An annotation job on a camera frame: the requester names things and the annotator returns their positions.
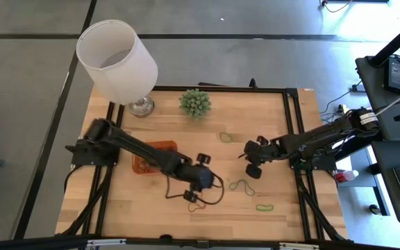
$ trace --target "glass lamp base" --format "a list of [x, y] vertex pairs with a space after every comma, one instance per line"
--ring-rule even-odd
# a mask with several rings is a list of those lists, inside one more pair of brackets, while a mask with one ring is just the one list
[[129, 110], [136, 117], [146, 117], [153, 111], [153, 100], [149, 95], [145, 96], [134, 103], [130, 103]]

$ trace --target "white cable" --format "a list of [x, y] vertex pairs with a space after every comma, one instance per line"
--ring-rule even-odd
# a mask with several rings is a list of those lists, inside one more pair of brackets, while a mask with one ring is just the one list
[[343, 8], [347, 7], [352, 1], [353, 1], [353, 0], [350, 0], [347, 4], [345, 4], [343, 7], [341, 7], [340, 9], [337, 9], [337, 10], [330, 10], [330, 9], [328, 8], [328, 6], [327, 6], [327, 5], [328, 5], [327, 3], [325, 3], [324, 6], [325, 6], [325, 8], [327, 9], [327, 11], [329, 11], [329, 12], [331, 12], [331, 13], [336, 13], [337, 11], [342, 10]]
[[398, 101], [400, 101], [400, 97], [396, 99], [396, 101], [393, 101], [390, 105], [386, 106], [384, 109], [380, 110], [379, 112], [376, 113], [376, 116], [384, 113], [387, 109], [391, 108], [394, 104], [396, 104]]

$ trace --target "wooden table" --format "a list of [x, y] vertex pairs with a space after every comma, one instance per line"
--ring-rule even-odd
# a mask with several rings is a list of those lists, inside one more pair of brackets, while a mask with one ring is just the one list
[[[166, 199], [166, 178], [161, 174], [138, 175], [131, 169], [132, 154], [121, 150], [110, 186], [103, 236], [159, 238], [170, 234], [176, 239], [211, 240], [303, 240], [301, 215], [288, 161], [274, 161], [262, 166], [258, 180], [245, 174], [248, 162], [238, 156], [248, 140], [258, 135], [275, 138], [288, 133], [281, 94], [253, 92], [210, 92], [212, 110], [205, 119], [194, 121], [178, 108], [179, 91], [153, 91], [154, 112], [137, 118], [126, 109], [122, 129], [145, 141], [173, 140], [178, 150], [195, 159], [198, 153], [212, 157], [210, 168], [225, 182], [223, 200], [204, 210], [188, 211], [182, 198]], [[290, 100], [294, 129], [297, 131], [294, 106]], [[322, 125], [313, 90], [299, 90], [301, 113], [306, 130]], [[108, 107], [96, 90], [87, 107], [81, 134], [93, 119], [104, 118]], [[220, 133], [232, 136], [232, 143], [220, 140]], [[56, 232], [67, 229], [88, 202], [94, 167], [83, 167], [69, 180]], [[347, 236], [334, 180], [325, 172], [314, 171], [319, 207], [337, 231]], [[245, 179], [256, 191], [247, 196], [243, 185], [229, 190], [230, 182]], [[188, 184], [171, 180], [170, 194], [180, 194]], [[221, 190], [204, 190], [205, 200], [214, 201]], [[256, 210], [259, 203], [274, 206], [271, 212]], [[98, 208], [92, 214], [90, 232], [94, 231]], [[308, 217], [312, 236], [315, 223], [311, 209]]]

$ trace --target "white lamp shade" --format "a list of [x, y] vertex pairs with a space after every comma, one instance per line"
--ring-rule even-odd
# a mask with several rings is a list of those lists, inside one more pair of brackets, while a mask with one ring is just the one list
[[[76, 55], [98, 91], [111, 102], [138, 101], [156, 84], [157, 64], [125, 22], [105, 20], [87, 28], [76, 44]], [[104, 67], [109, 58], [115, 63]]]

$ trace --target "green plant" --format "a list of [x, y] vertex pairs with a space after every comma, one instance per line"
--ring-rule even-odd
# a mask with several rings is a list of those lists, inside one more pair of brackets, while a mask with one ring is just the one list
[[202, 118], [211, 110], [208, 93], [199, 89], [187, 90], [178, 100], [180, 100], [180, 108], [194, 119]]

